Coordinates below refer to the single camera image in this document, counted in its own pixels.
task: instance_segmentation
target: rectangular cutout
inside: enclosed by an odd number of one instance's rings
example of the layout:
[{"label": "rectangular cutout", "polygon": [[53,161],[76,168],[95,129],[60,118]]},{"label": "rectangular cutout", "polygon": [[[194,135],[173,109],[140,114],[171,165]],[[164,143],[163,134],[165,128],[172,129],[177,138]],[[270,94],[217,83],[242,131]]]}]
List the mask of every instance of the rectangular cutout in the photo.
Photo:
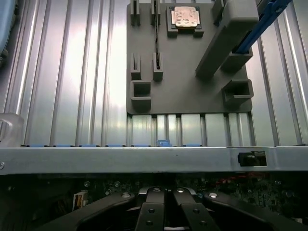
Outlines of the rectangular cutout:
[{"label": "rectangular cutout", "polygon": [[237,159],[241,167],[267,166],[265,151],[239,153]]}]

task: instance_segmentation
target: blue handle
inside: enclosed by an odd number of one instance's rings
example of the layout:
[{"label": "blue handle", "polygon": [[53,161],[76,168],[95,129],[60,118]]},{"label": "blue handle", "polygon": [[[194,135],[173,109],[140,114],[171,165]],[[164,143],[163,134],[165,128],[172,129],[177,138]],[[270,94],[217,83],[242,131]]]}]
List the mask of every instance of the blue handle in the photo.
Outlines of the blue handle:
[{"label": "blue handle", "polygon": [[259,23],[242,41],[237,54],[248,53],[251,46],[263,34],[263,32],[278,18],[292,0],[273,0],[267,4],[264,12],[260,15]]}]

